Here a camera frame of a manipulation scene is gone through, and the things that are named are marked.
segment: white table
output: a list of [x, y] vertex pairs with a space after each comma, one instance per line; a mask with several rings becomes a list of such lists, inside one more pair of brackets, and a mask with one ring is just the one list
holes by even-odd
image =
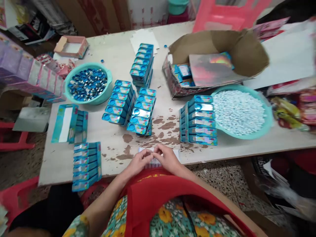
[[[179, 149], [181, 162], [185, 165], [316, 146], [316, 136], [298, 130], [283, 129], [277, 124], [267, 135], [257, 140], [240, 140], [219, 131], [218, 146], [180, 143], [178, 111], [189, 99], [171, 100], [162, 73], [162, 64], [167, 54], [164, 45], [169, 46], [182, 35], [192, 32], [192, 28], [192, 22], [152, 28], [160, 49], [155, 55], [150, 86], [157, 90], [151, 137], [138, 137], [135, 133], [126, 131], [124, 127], [103, 121], [101, 117], [107, 102], [98, 106], [80, 106], [81, 110], [89, 112], [88, 142], [101, 142], [103, 177], [119, 174], [129, 164], [139, 147], [150, 148], [157, 143]], [[131, 81], [129, 71], [135, 58], [129, 41], [132, 34], [133, 31], [129, 31], [88, 38], [90, 47], [78, 64], [100, 62], [103, 59], [104, 65], [112, 72], [114, 82], [117, 79]], [[60, 104], [62, 103], [52, 106], [39, 185], [72, 181], [73, 145], [51, 143]]]

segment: small box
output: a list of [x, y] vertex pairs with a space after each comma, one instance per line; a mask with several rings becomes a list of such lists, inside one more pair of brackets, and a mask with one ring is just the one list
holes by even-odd
[[83, 36], [62, 36], [54, 52], [63, 57], [83, 58], [87, 47], [87, 39]]

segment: cardboard box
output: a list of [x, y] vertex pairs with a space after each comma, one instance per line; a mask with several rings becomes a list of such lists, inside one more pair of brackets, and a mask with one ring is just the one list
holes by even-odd
[[88, 42], [83, 36], [62, 36], [54, 52], [63, 57], [83, 58], [87, 48]]
[[93, 37], [131, 30], [126, 0], [56, 0], [80, 36]]
[[172, 72], [172, 64], [189, 63], [190, 54], [218, 54], [228, 52], [237, 76], [248, 79], [261, 73], [269, 65], [269, 57], [251, 31], [201, 31], [180, 37], [169, 47], [163, 63], [172, 99], [198, 94], [214, 87], [182, 87]]

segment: red stool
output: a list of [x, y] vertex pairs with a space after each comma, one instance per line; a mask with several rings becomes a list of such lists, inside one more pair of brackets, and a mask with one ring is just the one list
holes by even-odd
[[16, 151], [24, 149], [33, 149], [35, 144], [26, 143], [28, 132], [21, 132], [20, 140], [17, 143], [3, 142], [4, 134], [11, 131], [14, 127], [14, 123], [0, 122], [0, 151]]

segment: pink box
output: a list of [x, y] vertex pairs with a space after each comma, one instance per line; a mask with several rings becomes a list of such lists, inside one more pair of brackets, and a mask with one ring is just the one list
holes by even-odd
[[62, 36], [54, 52], [64, 57], [83, 58], [87, 47], [87, 39], [83, 36]]
[[64, 62], [64, 60], [60, 60], [58, 61], [58, 63], [61, 70], [57, 74], [63, 79], [66, 79], [68, 74], [75, 68], [75, 63], [71, 59], [68, 59], [67, 62]]

